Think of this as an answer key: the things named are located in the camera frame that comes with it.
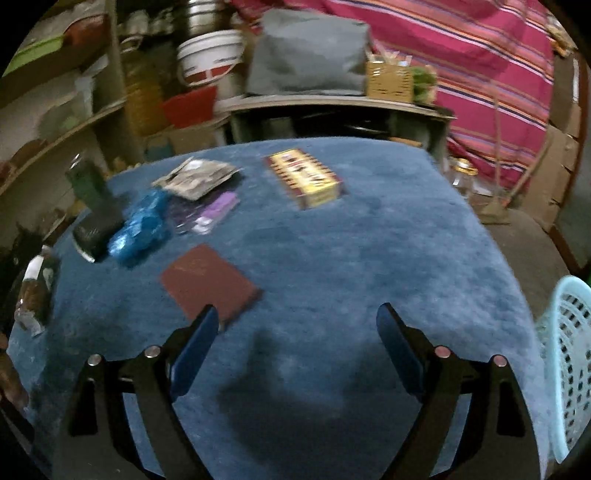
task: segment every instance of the bottle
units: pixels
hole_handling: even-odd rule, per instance
[[[454,187],[465,201],[469,202],[474,192],[474,178],[478,170],[465,158],[458,158],[446,173],[447,181]]]
[[[74,157],[66,177],[72,184],[76,198],[93,211],[98,210],[105,201],[113,199],[99,167],[84,154]]]
[[[162,109],[162,89],[158,74],[145,55],[138,50],[141,35],[121,42],[121,61],[127,93],[127,110],[131,129],[139,137],[160,132],[168,126]]]
[[[25,270],[14,321],[29,330],[32,336],[45,330],[57,263],[51,248],[43,245],[41,253],[29,262]]]

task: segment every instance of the hand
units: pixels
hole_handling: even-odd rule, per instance
[[[8,339],[0,333],[0,398],[5,396],[17,409],[23,411],[29,405],[29,394],[22,386],[17,369],[5,352],[6,348]]]

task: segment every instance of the plastic packet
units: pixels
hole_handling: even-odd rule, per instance
[[[229,163],[190,157],[152,186],[186,200],[199,200],[237,172]]]
[[[155,248],[168,238],[164,222],[168,194],[152,189],[134,207],[131,216],[109,241],[109,255],[121,264],[131,264],[142,253]]]
[[[22,279],[14,320],[32,336],[45,330],[58,263],[51,248],[43,245],[41,254],[29,262]]]
[[[182,235],[190,232],[203,210],[202,202],[191,202],[180,197],[172,197],[168,201],[167,218],[174,233]]]
[[[195,221],[193,231],[200,235],[207,235],[239,202],[240,200],[234,192],[222,193],[203,209]]]

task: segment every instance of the black clamp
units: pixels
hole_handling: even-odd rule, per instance
[[[405,389],[423,404],[382,480],[539,480],[533,427],[511,366],[502,355],[488,363],[457,357],[407,327],[390,304],[377,315],[378,333]],[[63,421],[54,480],[159,479],[139,460],[123,393],[134,393],[148,437],[168,480],[212,480],[173,408],[185,395],[217,334],[207,307],[166,343],[134,359],[109,362],[92,355]],[[458,398],[472,394],[452,467],[431,477]]]

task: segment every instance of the brown book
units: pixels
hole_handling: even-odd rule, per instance
[[[174,261],[160,281],[190,321],[211,304],[217,309],[222,327],[260,294],[252,282],[206,244]]]

